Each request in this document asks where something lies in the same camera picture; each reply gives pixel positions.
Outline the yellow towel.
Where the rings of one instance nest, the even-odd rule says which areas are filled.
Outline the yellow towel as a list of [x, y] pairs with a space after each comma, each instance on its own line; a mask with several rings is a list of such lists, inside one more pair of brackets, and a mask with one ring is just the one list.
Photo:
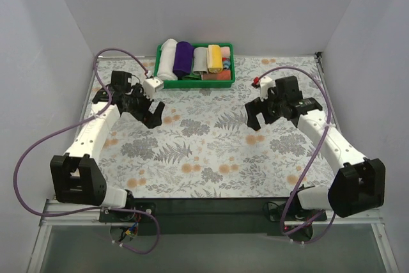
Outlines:
[[219, 45], [208, 46], [207, 67], [210, 74], [217, 74], [223, 71], [222, 51]]

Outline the grey towel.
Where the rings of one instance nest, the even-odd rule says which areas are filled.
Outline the grey towel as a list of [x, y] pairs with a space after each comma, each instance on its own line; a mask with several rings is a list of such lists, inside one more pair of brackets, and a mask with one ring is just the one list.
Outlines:
[[196, 47], [193, 53], [192, 73], [194, 75], [203, 75], [208, 73], [207, 47]]

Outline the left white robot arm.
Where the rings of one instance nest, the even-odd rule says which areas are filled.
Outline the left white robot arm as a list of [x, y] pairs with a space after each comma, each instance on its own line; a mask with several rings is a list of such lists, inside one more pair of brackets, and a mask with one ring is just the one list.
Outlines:
[[50, 170], [56, 199], [60, 203], [124, 208], [130, 198], [125, 189], [108, 186], [98, 162], [114, 124], [123, 113], [132, 115], [149, 129], [162, 124], [164, 103], [150, 111], [154, 95], [164, 83], [157, 77], [131, 83], [132, 75], [114, 71], [108, 85], [92, 100], [91, 121], [82, 126], [63, 155], [53, 156]]

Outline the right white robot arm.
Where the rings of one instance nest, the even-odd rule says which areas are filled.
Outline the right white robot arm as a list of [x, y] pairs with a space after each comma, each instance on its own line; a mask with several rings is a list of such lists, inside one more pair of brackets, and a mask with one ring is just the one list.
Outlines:
[[252, 85], [260, 90], [260, 95], [245, 105], [248, 127], [261, 128], [258, 114], [262, 114], [267, 124], [280, 118], [289, 120], [319, 149], [335, 175], [329, 187], [297, 189], [290, 208], [331, 210], [339, 217], [349, 217], [384, 204], [383, 162], [367, 158], [330, 126], [318, 101], [303, 97], [295, 76], [276, 80], [257, 77]]

